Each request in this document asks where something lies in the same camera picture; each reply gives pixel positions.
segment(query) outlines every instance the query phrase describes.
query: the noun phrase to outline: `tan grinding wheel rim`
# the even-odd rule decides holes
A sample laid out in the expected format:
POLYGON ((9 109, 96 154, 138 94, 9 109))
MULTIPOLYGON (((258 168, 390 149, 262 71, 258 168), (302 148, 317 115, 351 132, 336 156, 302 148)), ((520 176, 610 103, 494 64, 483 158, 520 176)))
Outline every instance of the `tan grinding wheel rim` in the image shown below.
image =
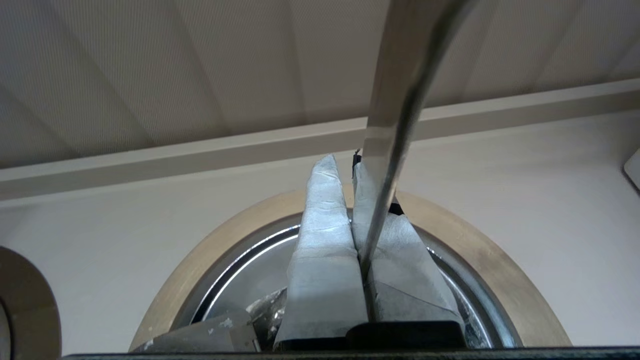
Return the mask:
MULTIPOLYGON (((353 206, 353 187, 343 187, 347 207, 353 206)), ((482 278, 513 322, 526 347, 567 347, 571 341, 560 321, 522 269, 487 236, 440 206, 409 193, 396 197, 411 223, 448 245, 482 278)), ((300 214, 305 192, 275 195, 230 218, 207 235, 164 283, 129 350, 171 329, 187 297, 208 269, 236 243, 260 228, 300 214)))

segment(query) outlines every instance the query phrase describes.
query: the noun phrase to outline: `metal blade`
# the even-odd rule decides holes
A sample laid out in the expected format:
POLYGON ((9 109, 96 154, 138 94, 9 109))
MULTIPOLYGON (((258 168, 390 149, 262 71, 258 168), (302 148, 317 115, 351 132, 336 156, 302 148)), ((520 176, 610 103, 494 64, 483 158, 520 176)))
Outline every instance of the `metal blade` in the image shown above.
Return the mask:
POLYGON ((376 199, 370 201, 374 206, 358 209, 371 219, 360 253, 365 278, 427 89, 470 6, 464 0, 393 0, 389 6, 361 165, 376 199))

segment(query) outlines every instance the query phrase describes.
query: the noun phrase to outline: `white wall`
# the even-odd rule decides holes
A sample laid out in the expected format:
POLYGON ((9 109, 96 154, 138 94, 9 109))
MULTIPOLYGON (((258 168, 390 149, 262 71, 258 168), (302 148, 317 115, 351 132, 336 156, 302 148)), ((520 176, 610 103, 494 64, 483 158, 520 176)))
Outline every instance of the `white wall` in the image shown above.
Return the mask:
MULTIPOLYGON (((640 114, 412 145, 400 189, 468 220, 540 289, 576 345, 640 344, 640 197, 621 166, 640 114)), ((0 202, 0 244, 44 273, 63 354, 123 352, 157 291, 216 226, 303 188, 313 158, 0 202)), ((350 181, 351 153, 337 155, 350 181)))

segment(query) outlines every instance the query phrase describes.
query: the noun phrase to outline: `white ceiling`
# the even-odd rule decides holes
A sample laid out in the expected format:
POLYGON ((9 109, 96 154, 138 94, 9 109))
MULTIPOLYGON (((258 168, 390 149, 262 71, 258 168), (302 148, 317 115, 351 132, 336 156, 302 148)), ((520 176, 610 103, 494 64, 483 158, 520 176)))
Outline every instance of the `white ceiling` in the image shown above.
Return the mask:
MULTIPOLYGON (((0 167, 366 115, 386 0, 0 2, 0 167)), ((640 77, 639 0, 481 0, 428 106, 640 77)))

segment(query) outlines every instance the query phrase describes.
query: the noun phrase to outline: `white panel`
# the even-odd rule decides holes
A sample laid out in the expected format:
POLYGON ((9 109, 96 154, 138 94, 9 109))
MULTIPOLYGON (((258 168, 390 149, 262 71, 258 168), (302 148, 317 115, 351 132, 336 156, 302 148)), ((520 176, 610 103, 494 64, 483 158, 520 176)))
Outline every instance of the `white panel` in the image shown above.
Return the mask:
POLYGON ((0 167, 78 157, 29 109, 0 86, 0 167))
POLYGON ((498 4, 498 0, 478 1, 460 25, 429 88, 426 107, 460 102, 460 96, 486 42, 486 33, 498 4))
POLYGON ((233 133, 304 123, 284 0, 177 1, 233 133))
POLYGON ((227 134, 172 1, 53 6, 157 145, 227 134))
POLYGON ((290 4, 310 121, 365 115, 388 1, 295 0, 290 4))
POLYGON ((48 3, 0 2, 0 82, 82 155, 153 145, 48 3))
POLYGON ((578 0, 501 1, 461 100, 530 92, 579 7, 578 0))
POLYGON ((609 74, 611 81, 633 78, 640 78, 640 35, 637 37, 636 43, 609 74))
POLYGON ((536 91, 604 81, 640 31, 640 1, 585 0, 536 82, 536 91))

